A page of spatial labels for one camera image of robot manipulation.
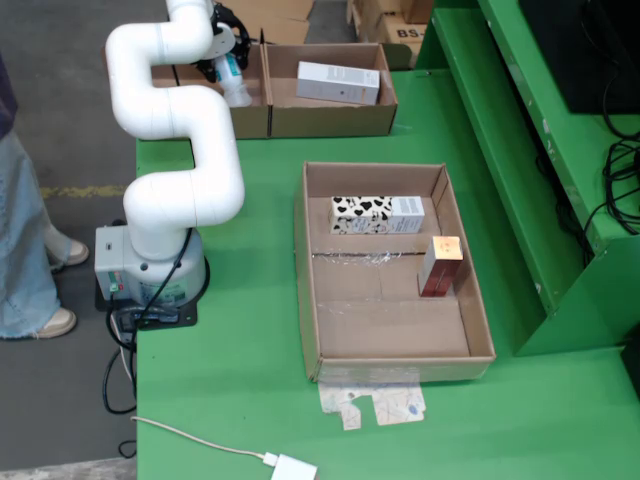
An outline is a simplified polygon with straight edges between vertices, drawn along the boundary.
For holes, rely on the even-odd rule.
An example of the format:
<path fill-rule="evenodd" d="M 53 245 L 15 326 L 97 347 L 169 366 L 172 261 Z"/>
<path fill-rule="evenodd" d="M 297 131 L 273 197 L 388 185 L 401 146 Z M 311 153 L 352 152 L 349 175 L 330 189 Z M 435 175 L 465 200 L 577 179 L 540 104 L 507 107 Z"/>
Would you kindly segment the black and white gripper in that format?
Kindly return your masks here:
<path fill-rule="evenodd" d="M 208 51 L 207 60 L 198 62 L 198 71 L 210 83 L 218 80 L 213 59 L 231 53 L 235 56 L 241 70 L 248 66 L 251 38 L 242 21 L 233 11 L 217 2 L 212 2 L 210 23 L 213 31 L 213 43 Z"/>

